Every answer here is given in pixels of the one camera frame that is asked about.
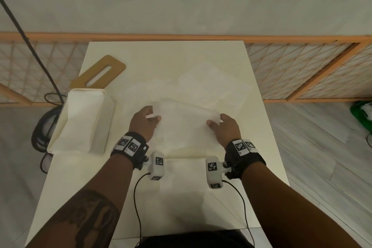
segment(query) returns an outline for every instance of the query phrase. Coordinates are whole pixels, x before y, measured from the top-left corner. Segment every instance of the green object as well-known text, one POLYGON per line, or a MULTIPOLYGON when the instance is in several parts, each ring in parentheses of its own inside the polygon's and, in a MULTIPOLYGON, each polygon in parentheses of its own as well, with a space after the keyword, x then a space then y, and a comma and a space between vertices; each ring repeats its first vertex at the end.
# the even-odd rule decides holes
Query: green object
POLYGON ((369 132, 372 133, 372 121, 367 119, 365 112, 361 109, 361 107, 371 101, 357 101, 354 105, 350 107, 350 112, 353 114, 354 117, 367 129, 369 132))

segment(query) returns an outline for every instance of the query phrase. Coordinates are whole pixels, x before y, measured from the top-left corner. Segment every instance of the wooden lattice panel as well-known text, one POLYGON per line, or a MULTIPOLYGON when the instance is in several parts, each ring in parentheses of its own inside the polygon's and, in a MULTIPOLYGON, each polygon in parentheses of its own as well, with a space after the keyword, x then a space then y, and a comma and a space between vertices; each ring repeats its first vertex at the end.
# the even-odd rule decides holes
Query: wooden lattice panel
POLYGON ((372 44, 323 78, 301 98, 363 98, 372 95, 372 44))
POLYGON ((246 44, 262 99, 286 99, 349 46, 246 44))
MULTIPOLYGON (((68 92, 79 74, 88 43, 33 42, 37 54, 61 93, 68 92)), ((45 102, 44 94, 55 92, 25 43, 0 43, 0 83, 33 102, 45 102)), ((1 97, 0 103, 9 102, 1 97)))

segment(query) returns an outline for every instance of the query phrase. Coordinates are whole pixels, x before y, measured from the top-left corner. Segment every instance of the tile floor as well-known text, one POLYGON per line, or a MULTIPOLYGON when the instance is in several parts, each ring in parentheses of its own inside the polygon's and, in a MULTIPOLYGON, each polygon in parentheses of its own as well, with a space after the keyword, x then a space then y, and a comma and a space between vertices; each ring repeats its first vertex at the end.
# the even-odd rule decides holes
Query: tile floor
MULTIPOLYGON (((291 187, 333 218, 362 247, 372 248, 372 149, 368 132, 344 103, 265 105, 291 187)), ((0 108, 0 239, 24 247, 45 175, 30 145, 47 108, 0 108)), ((249 239, 247 230, 244 235, 249 239)), ((271 247, 260 228, 256 247, 271 247)), ((134 247, 114 240, 111 248, 134 247)))

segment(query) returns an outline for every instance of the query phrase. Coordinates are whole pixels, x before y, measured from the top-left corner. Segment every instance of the person's left hand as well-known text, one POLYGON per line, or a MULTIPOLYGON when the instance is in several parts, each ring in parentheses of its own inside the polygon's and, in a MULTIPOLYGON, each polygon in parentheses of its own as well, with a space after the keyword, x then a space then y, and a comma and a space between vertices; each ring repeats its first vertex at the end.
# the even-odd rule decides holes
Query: person's left hand
POLYGON ((143 107, 137 113, 133 115, 131 123, 129 124, 129 132, 136 132, 144 137, 146 142, 149 142, 156 125, 161 120, 161 116, 156 116, 154 118, 146 118, 147 115, 152 114, 152 106, 143 107))

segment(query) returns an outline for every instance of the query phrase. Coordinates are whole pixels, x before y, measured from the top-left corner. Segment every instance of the table top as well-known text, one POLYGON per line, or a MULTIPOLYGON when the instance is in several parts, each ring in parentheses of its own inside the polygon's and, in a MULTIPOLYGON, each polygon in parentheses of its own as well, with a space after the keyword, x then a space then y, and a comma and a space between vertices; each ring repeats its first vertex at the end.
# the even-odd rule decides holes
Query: table top
MULTIPOLYGON (((120 94, 124 87, 153 79, 175 80, 204 61, 252 87, 235 119, 239 124, 242 137, 250 139, 256 145, 268 168, 288 184, 242 41, 91 42, 80 74, 107 54, 124 62, 127 69, 106 87, 107 93, 116 102, 116 106, 105 154, 72 156, 66 153, 53 157, 26 243, 99 171, 109 158, 112 147, 128 129, 135 111, 123 110, 120 94)), ((219 111, 228 114, 228 110, 219 111)), ((222 147, 215 156, 218 156, 220 161, 224 160, 222 147)), ((228 184, 225 184, 222 189, 208 187, 205 158, 177 159, 177 153, 172 153, 165 158, 173 158, 165 161, 165 176, 160 181, 144 178, 136 190, 142 236, 246 227, 243 203, 234 189, 228 184)), ((141 171, 133 172, 113 239, 139 236, 139 224, 133 205, 133 189, 138 178, 144 173, 146 167, 141 171)), ((260 224, 240 180, 232 180, 231 183, 244 196, 249 227, 259 227, 260 224)))

